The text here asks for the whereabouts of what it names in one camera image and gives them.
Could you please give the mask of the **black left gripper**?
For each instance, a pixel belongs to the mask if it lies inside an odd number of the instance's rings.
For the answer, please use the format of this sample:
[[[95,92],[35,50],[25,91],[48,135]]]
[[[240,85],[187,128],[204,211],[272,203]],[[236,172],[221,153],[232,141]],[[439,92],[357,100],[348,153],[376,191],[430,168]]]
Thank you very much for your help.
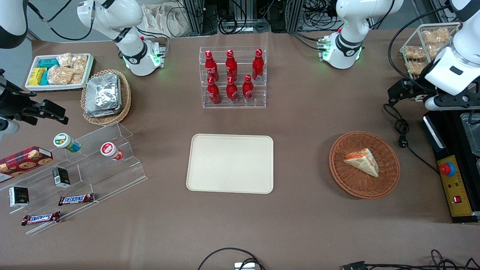
[[[410,80],[403,78],[394,83],[388,89],[388,104],[395,106],[401,100],[415,98],[419,95],[424,95],[425,90],[414,84]],[[435,94],[430,94],[425,97],[423,103],[430,99],[439,99],[438,103],[479,103],[479,90],[477,88],[465,89],[459,94],[452,95],[437,88]]]

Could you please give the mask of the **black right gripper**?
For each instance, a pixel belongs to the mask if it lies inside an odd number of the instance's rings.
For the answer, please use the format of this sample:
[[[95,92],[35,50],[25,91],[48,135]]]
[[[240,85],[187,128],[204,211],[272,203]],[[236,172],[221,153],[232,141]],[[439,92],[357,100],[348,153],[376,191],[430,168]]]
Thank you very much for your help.
[[[0,115],[8,120],[17,120],[26,122],[30,125],[36,125],[38,120],[34,116],[24,114],[25,109],[33,105],[29,94],[20,93],[21,90],[12,82],[8,81],[4,74],[5,70],[0,70],[1,94],[0,94]],[[62,125],[67,125],[69,118],[65,116],[66,109],[50,100],[44,99],[37,103],[38,117],[43,119],[52,119]]]

